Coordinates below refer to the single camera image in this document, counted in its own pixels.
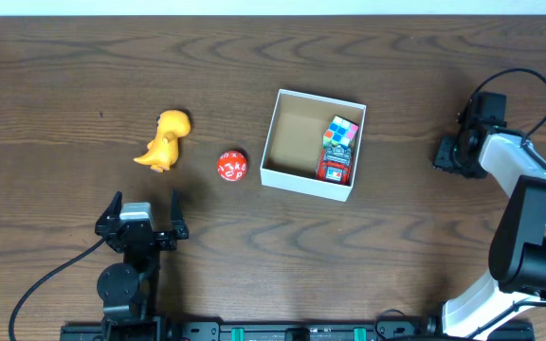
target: wood grain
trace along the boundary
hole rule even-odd
[[[493,179],[434,170],[439,138],[474,87],[507,67],[546,75],[546,17],[0,18],[0,340],[18,298],[97,238],[116,190],[150,201],[159,228],[172,188],[191,239],[162,260],[159,308],[227,321],[422,314],[486,268],[506,205]],[[278,89],[368,105],[346,204],[260,185]],[[510,126],[546,109],[529,76],[495,81]],[[135,164],[171,108],[191,114],[174,169]],[[546,125],[535,137],[546,157]],[[242,182],[220,153],[243,148]],[[27,302],[19,340],[97,321],[103,247]],[[546,310],[531,311],[546,340]]]

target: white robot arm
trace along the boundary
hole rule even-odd
[[[461,113],[458,136],[442,140],[434,166],[469,178],[490,173],[510,197],[488,271],[446,302],[441,315],[442,333],[486,340],[517,314],[546,307],[546,161],[528,139],[534,131],[505,128],[506,97],[479,92],[481,87]]]

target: black cable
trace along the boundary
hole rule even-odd
[[[385,335],[383,335],[379,330],[378,330],[378,321],[380,321],[380,319],[388,314],[388,313],[396,313],[396,314],[400,314],[404,317],[406,317],[406,315],[404,313],[402,313],[400,310],[398,309],[387,309],[386,311],[380,313],[380,315],[374,320],[374,332],[376,333],[376,336],[378,336],[381,340],[387,340],[388,338],[385,337]],[[414,326],[411,322],[409,322],[412,327],[414,327],[414,329],[416,330],[416,326]]]
[[[524,302],[524,301],[521,301],[521,302],[513,303],[513,305],[509,309],[505,310],[504,312],[502,312],[501,314],[496,316],[494,319],[492,319],[488,323],[484,324],[482,327],[479,327],[477,330],[475,330],[474,332],[469,334],[467,336],[467,338],[469,338],[469,339],[474,338],[475,336],[481,334],[482,332],[485,332],[486,330],[490,329],[495,324],[501,322],[509,314],[517,313],[519,311],[519,308],[527,307],[527,306],[546,307],[546,302]]]
[[[28,297],[33,294],[33,292],[39,288],[40,285],[44,284],[44,282],[50,278],[52,278],[54,275],[58,274],[59,272],[63,271],[70,265],[73,265],[78,260],[81,260],[85,256],[91,254],[94,250],[99,248],[103,243],[105,242],[105,239],[102,238],[97,243],[95,243],[92,247],[89,249],[83,251],[79,256],[76,258],[66,262],[65,264],[57,267],[56,269],[50,271],[47,275],[43,276],[41,279],[39,279],[35,284],[33,284],[30,289],[27,290],[27,292],[20,298],[18,303],[16,304],[16,307],[14,308],[14,311],[11,313],[11,316],[9,317],[9,324],[8,324],[8,335],[9,335],[9,341],[16,341],[16,336],[14,335],[14,322],[16,321],[16,315],[18,315],[18,312],[20,312],[20,308],[22,308],[25,301],[28,299]]]
[[[531,69],[527,69],[527,68],[522,68],[522,67],[517,67],[517,68],[512,68],[512,69],[508,69],[508,70],[504,70],[504,71],[501,71],[497,74],[494,74],[490,77],[488,77],[485,81],[482,82],[482,84],[480,84],[480,86],[478,86],[475,91],[473,92],[473,94],[471,94],[471,98],[473,99],[473,96],[478,93],[480,90],[482,90],[482,88],[488,84],[489,82],[491,82],[492,80],[502,76],[502,75],[506,75],[506,74],[509,74],[509,73],[514,73],[514,72],[524,72],[524,73],[527,73],[527,74],[530,74],[530,75],[533,75],[535,77],[537,77],[539,80],[541,80],[545,86],[546,86],[546,78],[545,76],[539,74],[537,71],[535,70],[531,70]],[[530,132],[528,132],[526,135],[524,135],[522,138],[521,138],[521,144],[523,145],[523,143],[528,139],[530,138],[530,136],[532,134],[534,134],[538,128],[540,128],[543,124],[545,124],[546,122],[546,115],[542,118],[542,120],[537,123],[537,125],[532,128],[530,130]]]

